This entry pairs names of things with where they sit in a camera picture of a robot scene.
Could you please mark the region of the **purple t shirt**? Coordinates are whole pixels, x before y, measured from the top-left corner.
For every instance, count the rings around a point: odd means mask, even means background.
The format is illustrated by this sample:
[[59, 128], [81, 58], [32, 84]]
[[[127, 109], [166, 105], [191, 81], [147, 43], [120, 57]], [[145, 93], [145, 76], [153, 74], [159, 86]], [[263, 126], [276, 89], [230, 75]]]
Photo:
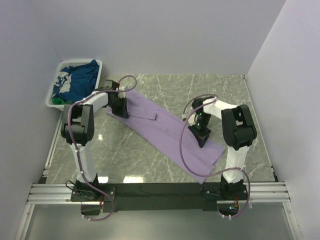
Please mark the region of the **purple t shirt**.
[[191, 131], [183, 129], [181, 119], [136, 90], [127, 93], [127, 111], [128, 119], [116, 119], [159, 151], [149, 154], [149, 147], [140, 143], [133, 148], [138, 162], [145, 165], [143, 178], [147, 183], [202, 184], [225, 151], [223, 145], [213, 140], [200, 148]]

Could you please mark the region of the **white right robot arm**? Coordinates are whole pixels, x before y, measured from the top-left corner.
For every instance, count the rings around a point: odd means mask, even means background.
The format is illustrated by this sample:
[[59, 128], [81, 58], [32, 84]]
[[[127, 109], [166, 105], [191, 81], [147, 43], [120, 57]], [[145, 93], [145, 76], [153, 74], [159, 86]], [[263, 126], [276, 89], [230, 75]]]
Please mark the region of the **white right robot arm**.
[[213, 96], [195, 98], [191, 102], [195, 112], [188, 119], [188, 129], [199, 147], [202, 148], [209, 139], [211, 130], [208, 124], [211, 117], [221, 120], [223, 139], [228, 148], [225, 165], [227, 171], [222, 174], [226, 183], [219, 187], [219, 193], [222, 198], [230, 200], [237, 194], [234, 184], [243, 180], [243, 173], [237, 168], [245, 166], [249, 148], [257, 138], [251, 111], [245, 104], [229, 104]]

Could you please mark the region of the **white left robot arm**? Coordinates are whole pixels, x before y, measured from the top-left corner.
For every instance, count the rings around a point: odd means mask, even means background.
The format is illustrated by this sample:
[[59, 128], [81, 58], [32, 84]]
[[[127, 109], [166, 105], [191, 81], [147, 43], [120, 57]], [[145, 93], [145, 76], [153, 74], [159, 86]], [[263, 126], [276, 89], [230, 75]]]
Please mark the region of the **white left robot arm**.
[[91, 154], [91, 141], [95, 134], [94, 113], [109, 107], [115, 116], [129, 118], [126, 91], [119, 81], [107, 80], [104, 87], [95, 89], [89, 96], [64, 105], [60, 133], [73, 152], [77, 170], [72, 191], [88, 201], [94, 201], [100, 195], [98, 174]]

